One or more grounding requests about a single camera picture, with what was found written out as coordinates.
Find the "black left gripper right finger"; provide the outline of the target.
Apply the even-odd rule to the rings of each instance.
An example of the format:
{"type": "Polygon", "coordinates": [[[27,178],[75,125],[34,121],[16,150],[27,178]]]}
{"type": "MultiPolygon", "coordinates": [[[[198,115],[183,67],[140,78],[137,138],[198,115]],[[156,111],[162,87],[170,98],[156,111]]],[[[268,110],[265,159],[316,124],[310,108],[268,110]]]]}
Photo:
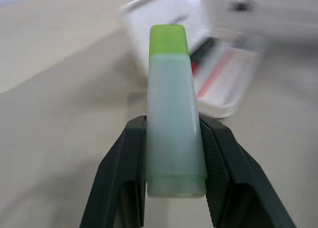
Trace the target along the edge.
{"type": "Polygon", "coordinates": [[[206,198],[215,228],[293,228],[258,162],[221,122],[201,116],[206,198]]]}

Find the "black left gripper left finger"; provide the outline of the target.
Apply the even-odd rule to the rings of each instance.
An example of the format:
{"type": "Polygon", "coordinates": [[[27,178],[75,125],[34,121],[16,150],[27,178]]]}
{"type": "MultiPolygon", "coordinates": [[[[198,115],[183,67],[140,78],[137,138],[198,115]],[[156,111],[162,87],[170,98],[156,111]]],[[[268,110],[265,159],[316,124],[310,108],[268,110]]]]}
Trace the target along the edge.
{"type": "Polygon", "coordinates": [[[130,120],[98,166],[82,228],[141,228],[145,220],[146,117],[130,120]]]}

